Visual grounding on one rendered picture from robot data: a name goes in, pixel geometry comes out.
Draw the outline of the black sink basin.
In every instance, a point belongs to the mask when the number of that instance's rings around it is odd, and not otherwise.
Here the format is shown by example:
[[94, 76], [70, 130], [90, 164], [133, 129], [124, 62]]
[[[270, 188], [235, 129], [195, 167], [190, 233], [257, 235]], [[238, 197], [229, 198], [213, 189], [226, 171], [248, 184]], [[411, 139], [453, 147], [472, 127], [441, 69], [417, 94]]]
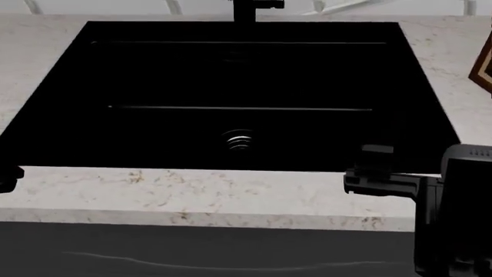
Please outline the black sink basin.
[[[222, 133], [253, 131], [229, 151]], [[0, 165], [437, 173], [460, 142], [395, 22], [88, 22], [0, 135]]]

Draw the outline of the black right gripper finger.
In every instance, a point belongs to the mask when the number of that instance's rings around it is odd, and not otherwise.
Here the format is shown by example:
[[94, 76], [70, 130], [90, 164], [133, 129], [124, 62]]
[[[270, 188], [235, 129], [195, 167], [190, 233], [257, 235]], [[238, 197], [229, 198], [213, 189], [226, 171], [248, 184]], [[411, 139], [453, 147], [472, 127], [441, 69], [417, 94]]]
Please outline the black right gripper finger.
[[438, 177], [422, 175], [364, 174], [347, 170], [344, 175], [344, 190], [358, 195], [397, 196], [412, 200], [441, 200], [443, 182]]
[[390, 174], [394, 147], [388, 145], [362, 145], [354, 167], [359, 172]]

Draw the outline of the black sink faucet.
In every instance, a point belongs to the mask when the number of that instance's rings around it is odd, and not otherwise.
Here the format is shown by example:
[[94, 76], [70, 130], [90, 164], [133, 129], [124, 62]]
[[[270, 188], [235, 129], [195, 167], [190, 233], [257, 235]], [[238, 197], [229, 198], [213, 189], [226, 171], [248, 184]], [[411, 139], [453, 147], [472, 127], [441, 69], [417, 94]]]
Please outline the black sink faucet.
[[256, 22], [257, 9], [284, 8], [284, 0], [230, 0], [233, 3], [234, 22]]

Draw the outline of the brown wooden frame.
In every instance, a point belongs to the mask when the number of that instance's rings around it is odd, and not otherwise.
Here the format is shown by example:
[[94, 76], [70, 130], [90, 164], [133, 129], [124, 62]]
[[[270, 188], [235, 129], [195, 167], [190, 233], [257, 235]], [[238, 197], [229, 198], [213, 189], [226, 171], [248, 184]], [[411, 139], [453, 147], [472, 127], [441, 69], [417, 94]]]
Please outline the brown wooden frame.
[[468, 78], [492, 97], [492, 32], [480, 50]]

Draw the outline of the dark grey cabinet front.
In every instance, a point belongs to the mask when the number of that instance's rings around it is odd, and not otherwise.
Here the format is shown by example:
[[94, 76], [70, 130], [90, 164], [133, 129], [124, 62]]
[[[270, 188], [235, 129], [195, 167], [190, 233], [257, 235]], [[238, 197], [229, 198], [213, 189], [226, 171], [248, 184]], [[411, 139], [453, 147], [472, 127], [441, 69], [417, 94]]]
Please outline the dark grey cabinet front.
[[419, 277], [409, 232], [0, 222], [0, 277]]

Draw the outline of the metal sink drain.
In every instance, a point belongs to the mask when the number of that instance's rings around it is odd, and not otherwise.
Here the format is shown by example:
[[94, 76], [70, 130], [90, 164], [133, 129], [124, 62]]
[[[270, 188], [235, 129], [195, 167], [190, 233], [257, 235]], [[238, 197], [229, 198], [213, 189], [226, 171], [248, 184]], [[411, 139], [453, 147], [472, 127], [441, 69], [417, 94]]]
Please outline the metal sink drain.
[[253, 143], [253, 131], [236, 128], [221, 134], [224, 147], [229, 151], [249, 149]]

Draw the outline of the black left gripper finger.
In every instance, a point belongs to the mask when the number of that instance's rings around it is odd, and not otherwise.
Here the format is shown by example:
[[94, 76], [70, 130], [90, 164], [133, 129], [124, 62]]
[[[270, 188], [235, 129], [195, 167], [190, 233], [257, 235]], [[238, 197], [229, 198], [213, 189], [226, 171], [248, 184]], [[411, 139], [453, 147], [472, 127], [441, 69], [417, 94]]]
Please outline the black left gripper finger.
[[0, 193], [13, 192], [24, 174], [24, 170], [17, 165], [0, 165]]

